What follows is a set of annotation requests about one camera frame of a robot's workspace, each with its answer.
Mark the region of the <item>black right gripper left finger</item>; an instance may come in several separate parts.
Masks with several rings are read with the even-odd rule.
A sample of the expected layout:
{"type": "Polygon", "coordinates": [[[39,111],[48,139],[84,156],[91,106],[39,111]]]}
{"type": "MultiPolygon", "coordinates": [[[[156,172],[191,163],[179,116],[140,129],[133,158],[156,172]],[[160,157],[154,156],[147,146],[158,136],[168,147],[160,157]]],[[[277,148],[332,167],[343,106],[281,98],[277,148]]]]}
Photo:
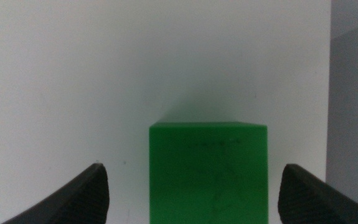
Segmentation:
{"type": "Polygon", "coordinates": [[[108,176],[94,163],[63,187],[5,224],[106,223],[110,194],[108,176]]]}

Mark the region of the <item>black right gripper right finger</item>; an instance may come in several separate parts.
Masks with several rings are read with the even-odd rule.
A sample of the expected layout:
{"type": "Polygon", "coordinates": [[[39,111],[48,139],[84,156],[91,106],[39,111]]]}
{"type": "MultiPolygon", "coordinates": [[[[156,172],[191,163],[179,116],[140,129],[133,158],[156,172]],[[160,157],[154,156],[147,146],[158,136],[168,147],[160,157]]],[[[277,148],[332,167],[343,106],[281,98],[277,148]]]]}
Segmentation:
{"type": "Polygon", "coordinates": [[[283,170],[278,212],[284,224],[358,224],[358,203],[297,164],[283,170]]]}

